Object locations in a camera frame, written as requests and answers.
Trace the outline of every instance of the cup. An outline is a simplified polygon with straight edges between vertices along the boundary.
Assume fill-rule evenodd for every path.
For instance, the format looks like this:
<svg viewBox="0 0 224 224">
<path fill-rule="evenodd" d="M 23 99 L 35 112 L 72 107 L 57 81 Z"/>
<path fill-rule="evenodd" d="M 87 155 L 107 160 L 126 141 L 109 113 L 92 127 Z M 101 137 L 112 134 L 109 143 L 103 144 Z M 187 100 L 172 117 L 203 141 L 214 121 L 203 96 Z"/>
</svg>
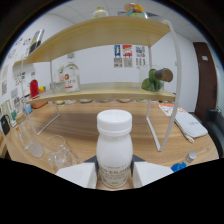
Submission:
<svg viewBox="0 0 224 224">
<path fill-rule="evenodd" d="M 79 157 L 60 135 L 54 135 L 47 138 L 44 147 L 50 151 L 47 154 L 48 163 L 55 172 L 61 168 L 81 163 Z"/>
</svg>

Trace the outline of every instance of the bottle label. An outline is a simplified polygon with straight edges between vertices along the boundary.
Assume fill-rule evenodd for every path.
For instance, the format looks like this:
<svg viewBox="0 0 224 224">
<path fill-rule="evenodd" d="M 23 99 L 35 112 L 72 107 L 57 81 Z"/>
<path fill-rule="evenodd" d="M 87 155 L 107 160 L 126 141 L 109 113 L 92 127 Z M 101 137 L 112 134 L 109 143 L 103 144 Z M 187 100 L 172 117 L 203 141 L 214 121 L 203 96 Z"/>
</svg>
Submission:
<svg viewBox="0 0 224 224">
<path fill-rule="evenodd" d="M 119 167 L 99 165 L 99 170 L 103 183 L 108 187 L 117 188 L 126 183 L 130 165 L 124 164 Z"/>
<path fill-rule="evenodd" d="M 65 89 L 76 91 L 79 90 L 79 83 L 78 83 L 78 76 L 69 76 L 68 74 L 65 75 Z"/>
</svg>

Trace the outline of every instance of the door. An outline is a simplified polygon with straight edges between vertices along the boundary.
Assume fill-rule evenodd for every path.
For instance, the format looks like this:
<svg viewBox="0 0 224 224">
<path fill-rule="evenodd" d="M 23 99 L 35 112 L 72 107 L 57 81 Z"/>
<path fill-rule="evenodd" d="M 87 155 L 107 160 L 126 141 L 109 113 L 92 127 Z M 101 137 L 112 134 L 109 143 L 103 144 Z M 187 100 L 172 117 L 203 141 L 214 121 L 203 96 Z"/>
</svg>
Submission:
<svg viewBox="0 0 224 224">
<path fill-rule="evenodd" d="M 217 76 L 215 64 L 206 43 L 193 43 L 199 68 L 198 99 L 195 115 L 202 121 L 207 109 L 215 109 L 217 101 Z"/>
</svg>

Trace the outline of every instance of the desk surface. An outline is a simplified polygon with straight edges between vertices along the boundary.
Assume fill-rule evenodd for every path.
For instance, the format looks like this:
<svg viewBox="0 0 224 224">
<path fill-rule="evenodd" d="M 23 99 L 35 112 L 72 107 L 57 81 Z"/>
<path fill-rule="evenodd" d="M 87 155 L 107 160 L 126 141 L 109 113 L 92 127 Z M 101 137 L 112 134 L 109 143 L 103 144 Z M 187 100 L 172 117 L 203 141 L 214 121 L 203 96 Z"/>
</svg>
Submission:
<svg viewBox="0 0 224 224">
<path fill-rule="evenodd" d="M 82 161 L 96 155 L 96 144 L 99 136 L 96 117 L 99 112 L 108 109 L 122 109 L 132 114 L 133 126 L 130 134 L 133 142 L 133 153 L 149 163 L 171 167 L 174 163 L 184 159 L 191 150 L 194 150 L 197 154 L 197 158 L 192 162 L 192 165 L 219 158 L 216 147 L 209 135 L 195 139 L 195 142 L 192 144 L 183 136 L 176 124 L 172 128 L 164 150 L 158 152 L 145 119 L 147 103 L 139 103 L 135 100 L 131 100 L 128 103 L 121 103 L 118 100 L 102 103 L 99 100 L 94 100 L 90 103 L 76 102 L 71 105 L 58 106 L 58 108 L 60 116 L 37 138 L 41 144 L 44 144 L 49 136 L 61 135 L 65 137 Z M 42 108 L 33 109 L 30 115 L 35 128 L 40 130 L 48 121 L 55 117 L 56 108 L 54 104 L 46 104 Z M 151 103 L 149 119 L 161 144 L 170 117 L 164 114 L 157 103 Z M 54 173 L 47 162 L 46 153 L 48 151 L 45 150 L 41 158 L 34 158 L 28 151 L 22 148 L 14 128 L 11 128 L 5 140 L 13 161 L 31 164 Z M 131 175 L 129 175 L 127 183 L 116 190 L 131 188 L 133 188 L 133 184 Z M 104 186 L 100 175 L 96 189 L 113 190 Z"/>
</svg>

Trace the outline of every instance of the wooden shelf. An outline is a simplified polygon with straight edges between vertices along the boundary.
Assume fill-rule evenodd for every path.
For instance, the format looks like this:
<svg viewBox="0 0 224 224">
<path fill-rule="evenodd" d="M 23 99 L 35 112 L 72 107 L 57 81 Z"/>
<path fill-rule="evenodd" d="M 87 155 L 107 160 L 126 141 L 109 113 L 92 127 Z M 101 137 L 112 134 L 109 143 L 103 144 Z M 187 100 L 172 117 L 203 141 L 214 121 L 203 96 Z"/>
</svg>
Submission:
<svg viewBox="0 0 224 224">
<path fill-rule="evenodd" d="M 42 43 L 25 64 L 49 62 L 68 53 L 91 47 L 134 44 L 151 47 L 170 32 L 167 24 L 131 16 L 108 16 L 75 24 Z"/>
<path fill-rule="evenodd" d="M 139 83 L 113 82 L 92 83 L 81 85 L 81 91 L 66 93 L 64 87 L 42 93 L 40 97 L 26 103 L 38 103 L 57 100 L 77 99 L 148 99 L 174 101 L 175 95 L 164 90 L 163 92 L 148 92 L 139 89 Z"/>
</svg>

